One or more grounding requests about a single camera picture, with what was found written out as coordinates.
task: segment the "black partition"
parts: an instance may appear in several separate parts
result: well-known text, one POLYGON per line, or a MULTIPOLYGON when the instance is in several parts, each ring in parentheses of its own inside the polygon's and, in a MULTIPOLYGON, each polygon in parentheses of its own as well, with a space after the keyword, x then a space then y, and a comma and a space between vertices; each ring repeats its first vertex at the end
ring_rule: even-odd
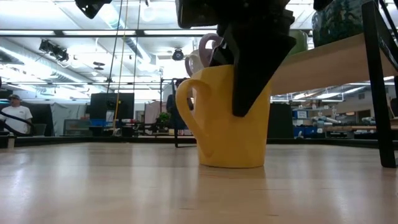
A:
POLYGON ((271 103, 268 139, 293 139, 292 108, 287 104, 271 103))
MULTIPOLYGON (((96 93, 91 95, 90 119, 106 119, 108 110, 115 110, 117 93, 96 93)), ((119 94, 118 119, 134 118, 134 94, 119 94)))

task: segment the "cap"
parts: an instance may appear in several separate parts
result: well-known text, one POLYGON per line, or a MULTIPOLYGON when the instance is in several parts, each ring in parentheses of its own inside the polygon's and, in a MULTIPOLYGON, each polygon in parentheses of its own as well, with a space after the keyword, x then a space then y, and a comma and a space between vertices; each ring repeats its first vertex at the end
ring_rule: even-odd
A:
POLYGON ((11 99, 21 100, 21 98, 16 94, 11 94, 10 96, 8 96, 8 100, 11 100, 11 99))

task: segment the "mug handle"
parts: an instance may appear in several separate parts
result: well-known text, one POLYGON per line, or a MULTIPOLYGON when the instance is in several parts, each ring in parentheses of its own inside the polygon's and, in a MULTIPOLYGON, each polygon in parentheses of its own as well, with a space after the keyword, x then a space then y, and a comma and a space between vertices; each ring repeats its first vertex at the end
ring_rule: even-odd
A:
POLYGON ((191 67, 191 58, 189 55, 185 57, 185 69, 187 70, 189 77, 191 77, 193 75, 193 71, 191 67))
MULTIPOLYGON (((199 124, 195 121, 195 118, 189 110, 187 98, 188 91, 194 88, 197 90, 197 94, 205 95, 205 98, 209 98, 211 94, 211 88, 205 82, 196 79, 188 79, 180 84, 175 94, 175 101, 177 103, 177 109, 182 119, 186 122, 192 134, 201 141, 204 145, 207 143, 208 135, 204 130, 199 127, 199 124)), ((202 147, 202 152, 206 157, 210 157, 213 152, 206 151, 208 147, 202 147)))
POLYGON ((214 49, 206 49, 207 42, 214 40, 216 43, 212 47, 216 47, 216 45, 220 44, 222 41, 222 37, 217 34, 205 34, 199 41, 199 56, 202 65, 206 68, 210 65, 211 56, 213 55, 214 49))

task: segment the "wooden table surface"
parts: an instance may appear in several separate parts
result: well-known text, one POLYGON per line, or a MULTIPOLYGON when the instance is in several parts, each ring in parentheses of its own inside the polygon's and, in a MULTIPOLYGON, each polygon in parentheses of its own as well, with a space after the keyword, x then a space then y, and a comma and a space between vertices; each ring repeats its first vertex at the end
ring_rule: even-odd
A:
POLYGON ((375 149, 270 145, 260 169, 194 147, 83 143, 0 152, 0 223, 397 223, 398 171, 375 149))

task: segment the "cable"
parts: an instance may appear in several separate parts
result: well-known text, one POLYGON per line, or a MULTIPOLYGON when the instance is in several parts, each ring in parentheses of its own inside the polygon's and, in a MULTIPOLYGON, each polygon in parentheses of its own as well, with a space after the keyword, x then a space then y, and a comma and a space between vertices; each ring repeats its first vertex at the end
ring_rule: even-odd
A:
POLYGON ((57 64, 59 64, 62 68, 67 68, 67 67, 69 67, 71 65, 70 62, 69 62, 68 65, 62 65, 61 62, 59 62, 58 60, 57 60, 57 64))
POLYGON ((34 126, 32 123, 30 123, 29 121, 24 120, 24 119, 22 119, 22 118, 18 118, 18 117, 13 116, 13 115, 6 114, 6 113, 4 113, 3 111, 0 111, 0 114, 3 115, 3 116, 5 116, 5 117, 8 117, 8 118, 16 119, 17 121, 22 121, 23 123, 25 123, 25 124, 27 124, 27 125, 30 126, 30 133, 29 133, 29 134, 20 133, 19 131, 16 131, 15 129, 13 129, 12 127, 10 127, 8 124, 6 124, 5 121, 0 120, 0 126, 4 126, 7 130, 9 130, 10 132, 12 132, 12 133, 15 134, 16 136, 20 136, 20 137, 24 137, 24 136, 33 136, 33 133, 35 133, 35 126, 34 126))
MULTIPOLYGON (((139 19, 141 18, 141 0, 139 0, 139 5, 138 5, 138 22, 137 22, 137 30, 139 30, 139 19)), ((136 40, 137 44, 136 44, 136 49, 135 52, 137 52, 137 48, 138 48, 138 37, 136 40)), ((134 54, 134 78, 133 78, 133 83, 132 83, 132 92, 135 93, 136 92, 136 73, 137 73, 137 54, 134 54)))
MULTIPOLYGON (((129 0, 126 2, 126 16, 124 18, 124 24, 127 22, 127 17, 128 17, 128 12, 129 12, 129 0)), ((123 69, 123 56, 124 56, 124 41, 126 40, 126 28, 127 26, 124 26, 124 33, 123 33, 123 43, 122 43, 122 56, 121 56, 121 61, 120 61, 120 73, 119 73, 119 84, 118 84, 118 95, 116 97, 116 109, 114 111, 114 119, 113 119, 113 130, 115 130, 116 127, 116 119, 118 118, 118 111, 119 111, 119 96, 120 96, 120 82, 122 79, 122 69, 123 69)))
POLYGON ((120 0, 120 10, 119 10, 118 28, 116 29, 116 37, 114 38, 113 53, 112 53, 112 61, 111 61, 111 71, 109 72, 108 87, 107 87, 107 89, 106 89, 106 95, 108 95, 108 93, 109 93, 109 88, 110 88, 110 86, 111 86, 114 54, 115 54, 115 51, 116 51, 116 43, 118 42, 118 34, 119 34, 120 20, 121 20, 121 17, 122 17, 122 5, 123 5, 123 0, 120 0))
POLYGON ((40 60, 42 57, 44 57, 44 55, 46 55, 47 53, 42 54, 38 59, 35 60, 35 62, 37 62, 38 60, 40 60))

